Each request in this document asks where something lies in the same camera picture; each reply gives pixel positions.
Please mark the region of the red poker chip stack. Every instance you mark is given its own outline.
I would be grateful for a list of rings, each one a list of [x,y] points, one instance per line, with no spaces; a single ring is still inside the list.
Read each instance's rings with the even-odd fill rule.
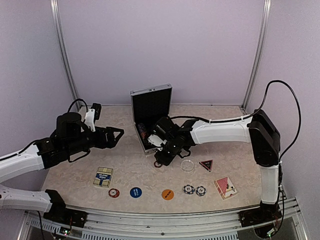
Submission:
[[[161,163],[159,163],[157,161],[155,161],[153,165],[155,168],[161,168],[163,166]]]

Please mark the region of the aluminium poker chip case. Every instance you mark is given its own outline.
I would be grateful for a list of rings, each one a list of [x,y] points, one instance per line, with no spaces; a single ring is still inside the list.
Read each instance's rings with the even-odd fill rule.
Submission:
[[[172,89],[172,85],[167,83],[130,91],[133,124],[145,155],[152,154],[155,147],[151,144],[149,146],[143,144],[138,124],[143,123],[148,135],[151,135],[155,123],[170,113]]]

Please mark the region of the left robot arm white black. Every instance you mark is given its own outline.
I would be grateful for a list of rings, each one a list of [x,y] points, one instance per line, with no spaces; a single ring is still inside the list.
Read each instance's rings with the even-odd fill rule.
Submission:
[[[86,157],[92,148],[114,148],[125,132],[120,128],[96,126],[101,108],[101,104],[94,103],[85,108],[85,116],[69,108],[57,117],[56,128],[49,137],[33,140],[23,149],[2,156],[0,181],[47,170],[65,161],[72,163],[73,155],[82,153]],[[70,218],[70,211],[60,194],[50,189],[30,191],[1,185],[0,208],[50,213],[61,223]]]

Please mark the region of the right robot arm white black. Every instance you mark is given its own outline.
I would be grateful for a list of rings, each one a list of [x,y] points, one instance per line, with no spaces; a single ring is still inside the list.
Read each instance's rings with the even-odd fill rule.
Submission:
[[[197,116],[185,116],[181,126],[173,117],[160,118],[147,141],[156,147],[155,159],[169,165],[182,151],[190,153],[190,147],[220,142],[251,144],[253,157],[261,173],[261,200],[258,208],[239,214],[242,225],[253,225],[284,216],[279,207],[282,184],[281,136],[271,119],[258,107],[253,113],[235,118],[211,120]]]

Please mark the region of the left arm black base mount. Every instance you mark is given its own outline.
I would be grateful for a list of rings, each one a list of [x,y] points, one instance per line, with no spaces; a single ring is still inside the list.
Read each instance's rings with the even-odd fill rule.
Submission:
[[[49,212],[43,213],[46,220],[78,228],[84,228],[87,216],[87,212],[67,208],[64,203],[53,203]]]

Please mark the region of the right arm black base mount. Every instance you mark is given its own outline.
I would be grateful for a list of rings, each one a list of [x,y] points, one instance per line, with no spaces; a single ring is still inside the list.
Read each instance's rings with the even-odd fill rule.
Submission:
[[[239,212],[239,220],[241,226],[249,227],[253,225],[262,224],[273,220],[275,212],[270,208],[257,207],[250,210],[243,210]]]

